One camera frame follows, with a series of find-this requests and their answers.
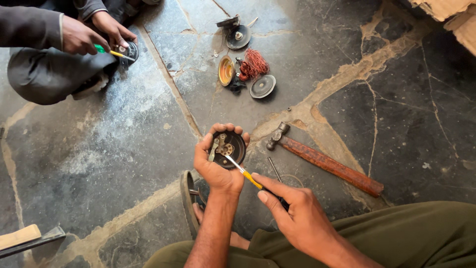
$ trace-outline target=wooden handle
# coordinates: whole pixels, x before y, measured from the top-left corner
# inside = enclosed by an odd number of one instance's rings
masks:
[[[0,236],[0,250],[40,238],[41,233],[36,224],[32,224],[16,232]]]
[[[364,174],[350,169],[329,156],[320,153],[310,147],[307,147],[293,139],[282,137],[279,141],[284,148],[293,152],[294,154],[302,157],[315,164],[316,166],[329,171],[330,173],[341,177],[348,181],[353,186],[368,193],[373,197],[379,197],[380,193],[384,189],[384,185],[374,181],[373,179],[365,176]]]

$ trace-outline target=olive green trousers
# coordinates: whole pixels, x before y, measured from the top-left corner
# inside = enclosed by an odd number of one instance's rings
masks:
[[[332,223],[360,252],[390,267],[476,267],[476,206],[426,202],[396,206]],[[183,267],[193,241],[166,246],[144,268]],[[232,268],[319,268],[281,232],[258,230],[248,250],[230,247]]]

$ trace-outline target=hammer head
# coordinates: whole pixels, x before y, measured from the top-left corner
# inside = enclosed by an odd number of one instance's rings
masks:
[[[276,144],[278,144],[279,140],[283,137],[283,135],[288,132],[289,128],[290,126],[288,124],[286,124],[285,122],[281,122],[278,128],[273,131],[271,139],[266,144],[266,148],[270,151],[273,151],[276,147]]]

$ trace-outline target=dark trousers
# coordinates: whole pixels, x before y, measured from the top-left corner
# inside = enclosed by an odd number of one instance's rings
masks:
[[[77,18],[73,1],[49,0],[40,8]],[[49,105],[58,103],[87,79],[115,62],[113,55],[70,55],[55,48],[11,48],[7,76],[12,88],[25,100]]]
[[[340,235],[374,261],[391,267],[476,267],[476,206],[426,202],[396,206],[332,223]],[[183,267],[194,241],[157,251],[144,268]],[[318,268],[281,232],[258,230],[248,250],[230,247],[232,268]]]

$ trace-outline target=grey jacket sleeve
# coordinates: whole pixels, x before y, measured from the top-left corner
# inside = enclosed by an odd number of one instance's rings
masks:
[[[74,0],[73,2],[83,21],[89,19],[97,11],[108,11],[101,0]]]
[[[0,6],[0,47],[61,50],[62,16],[38,8]]]

